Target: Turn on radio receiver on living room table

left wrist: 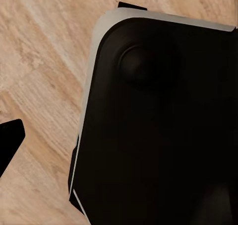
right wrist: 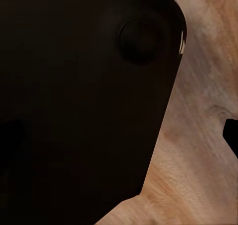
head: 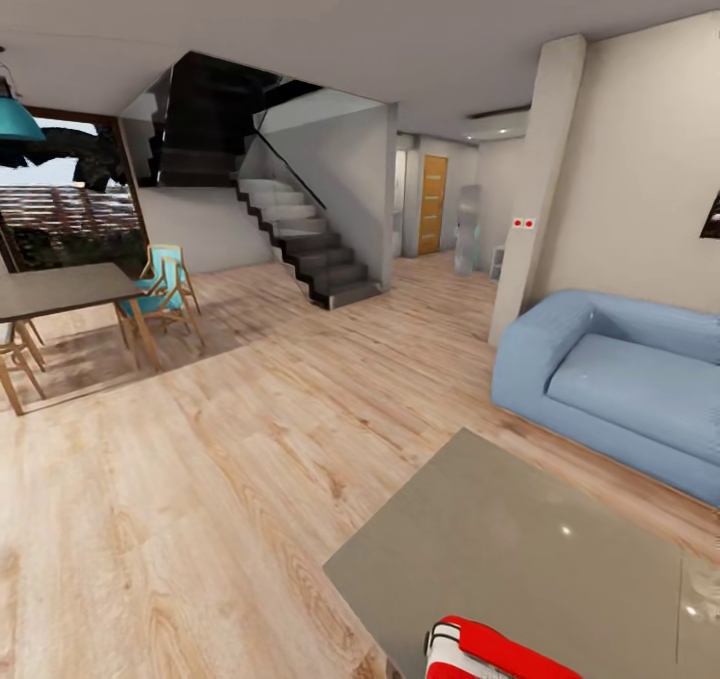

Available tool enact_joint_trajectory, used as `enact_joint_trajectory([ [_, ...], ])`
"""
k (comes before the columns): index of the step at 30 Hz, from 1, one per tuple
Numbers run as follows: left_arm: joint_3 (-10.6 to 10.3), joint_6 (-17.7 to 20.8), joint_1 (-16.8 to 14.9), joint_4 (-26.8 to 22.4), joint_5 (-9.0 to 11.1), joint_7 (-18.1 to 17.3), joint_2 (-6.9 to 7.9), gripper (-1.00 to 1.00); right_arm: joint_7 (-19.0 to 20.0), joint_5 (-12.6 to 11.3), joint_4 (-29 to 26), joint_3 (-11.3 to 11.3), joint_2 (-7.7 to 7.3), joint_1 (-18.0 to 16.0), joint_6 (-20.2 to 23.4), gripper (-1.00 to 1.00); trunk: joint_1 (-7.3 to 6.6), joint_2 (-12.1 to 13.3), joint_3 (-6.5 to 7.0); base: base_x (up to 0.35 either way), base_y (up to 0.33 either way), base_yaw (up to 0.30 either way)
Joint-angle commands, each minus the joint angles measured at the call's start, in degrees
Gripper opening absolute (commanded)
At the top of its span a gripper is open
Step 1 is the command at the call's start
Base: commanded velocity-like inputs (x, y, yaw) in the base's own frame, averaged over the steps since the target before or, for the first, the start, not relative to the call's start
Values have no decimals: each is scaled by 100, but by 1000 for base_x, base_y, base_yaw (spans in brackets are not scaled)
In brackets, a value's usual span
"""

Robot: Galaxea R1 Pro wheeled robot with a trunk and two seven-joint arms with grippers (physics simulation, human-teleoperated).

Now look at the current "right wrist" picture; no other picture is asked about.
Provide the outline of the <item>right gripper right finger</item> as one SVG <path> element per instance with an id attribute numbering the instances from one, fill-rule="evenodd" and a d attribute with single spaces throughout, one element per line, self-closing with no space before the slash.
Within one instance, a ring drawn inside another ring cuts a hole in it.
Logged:
<path id="1" fill-rule="evenodd" d="M 238 120 L 226 120 L 223 137 L 238 158 Z"/>

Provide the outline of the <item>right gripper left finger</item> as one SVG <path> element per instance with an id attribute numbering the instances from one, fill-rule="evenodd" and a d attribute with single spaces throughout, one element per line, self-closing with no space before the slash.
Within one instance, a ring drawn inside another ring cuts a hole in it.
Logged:
<path id="1" fill-rule="evenodd" d="M 25 138 L 21 119 L 0 124 L 0 178 Z"/>

